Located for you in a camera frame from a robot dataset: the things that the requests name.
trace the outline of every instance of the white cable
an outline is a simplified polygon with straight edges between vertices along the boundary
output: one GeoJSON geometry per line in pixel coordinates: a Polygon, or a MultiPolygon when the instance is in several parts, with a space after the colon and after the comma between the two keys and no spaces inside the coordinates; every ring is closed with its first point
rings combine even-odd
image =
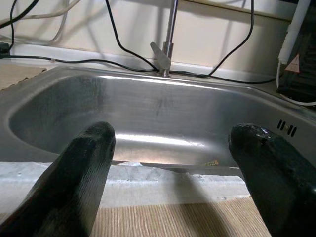
{"type": "MultiPolygon", "coordinates": [[[[58,29],[56,35],[55,35],[51,40],[46,41],[46,40],[39,40],[39,39],[33,39],[33,38],[27,39],[27,37],[18,37],[18,36],[16,36],[16,37],[14,38],[14,40],[15,40],[16,42],[27,43],[27,44],[51,45],[52,43],[54,43],[54,42],[58,39],[58,37],[60,36],[60,34],[61,34],[61,32],[62,32],[62,30],[63,30],[63,28],[64,28],[64,25],[65,25],[65,23],[66,23],[66,18],[67,18],[67,13],[68,13],[68,11],[69,11],[72,7],[74,7],[79,1],[80,1],[80,0],[75,0],[75,1],[73,1],[73,2],[70,4],[70,0],[65,0],[65,8],[63,8],[63,9],[60,10],[60,11],[58,11],[58,12],[64,12],[64,11],[65,11],[65,13],[63,14],[62,22],[61,22],[61,24],[60,24],[60,27],[59,27],[59,29],[58,29]]],[[[3,35],[3,34],[0,34],[0,37],[7,38],[7,39],[11,39],[10,36],[3,35]]]]}
{"type": "MultiPolygon", "coordinates": [[[[279,74],[280,74],[280,67],[281,67],[281,62],[279,61],[278,62],[278,65],[277,65],[277,71],[276,71],[276,88],[278,89],[278,86],[279,86],[279,74]]],[[[296,100],[292,100],[288,97],[286,97],[285,95],[282,95],[281,96],[289,101],[289,102],[292,102],[294,104],[297,104],[297,105],[304,105],[304,106],[313,106],[313,105],[316,105],[316,101],[315,102],[301,102],[301,101],[296,101],[296,100]]]]}
{"type": "MultiPolygon", "coordinates": [[[[71,4],[69,4],[69,6],[55,12],[55,13],[50,13],[50,14],[43,14],[43,15],[31,15],[31,16],[25,16],[23,17],[21,20],[28,20],[28,19],[45,19],[45,18],[52,18],[52,17],[56,17],[56,16],[61,16],[63,14],[65,14],[66,12],[68,12],[71,8],[73,8],[78,2],[80,2],[81,0],[73,0],[71,4]]],[[[9,21],[10,18],[6,18],[0,21],[1,23],[7,22],[9,21]]]]}

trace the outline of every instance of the wall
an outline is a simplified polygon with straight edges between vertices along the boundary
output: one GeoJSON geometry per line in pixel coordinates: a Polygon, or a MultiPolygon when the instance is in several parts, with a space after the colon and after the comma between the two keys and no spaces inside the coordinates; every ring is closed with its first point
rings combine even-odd
{"type": "MultiPolygon", "coordinates": [[[[18,1],[17,12],[31,0],[18,1]]],[[[9,16],[12,0],[2,0],[1,18],[9,16]]],[[[153,58],[150,42],[162,46],[169,16],[169,0],[112,0],[111,7],[121,43],[144,57],[153,58]]],[[[54,12],[63,0],[41,0],[31,14],[54,12]]],[[[48,40],[57,31],[61,17],[16,23],[16,35],[48,40]]],[[[258,74],[274,75],[289,22],[266,16],[255,17],[250,40],[222,66],[258,74]]],[[[216,65],[248,34],[250,14],[216,6],[180,1],[174,32],[172,61],[216,65]]],[[[10,35],[10,27],[0,30],[10,35]]],[[[56,47],[126,55],[113,34],[104,0],[82,0],[68,14],[56,47]]]]}

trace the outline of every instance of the sink basin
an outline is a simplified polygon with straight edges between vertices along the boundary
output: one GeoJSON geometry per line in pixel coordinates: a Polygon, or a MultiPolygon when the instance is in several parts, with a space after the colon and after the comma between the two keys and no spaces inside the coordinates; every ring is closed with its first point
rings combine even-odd
{"type": "Polygon", "coordinates": [[[0,161],[53,162],[95,121],[115,129],[114,160],[237,167],[233,125],[282,135],[316,165],[316,116],[259,89],[57,67],[0,93],[0,161]]]}

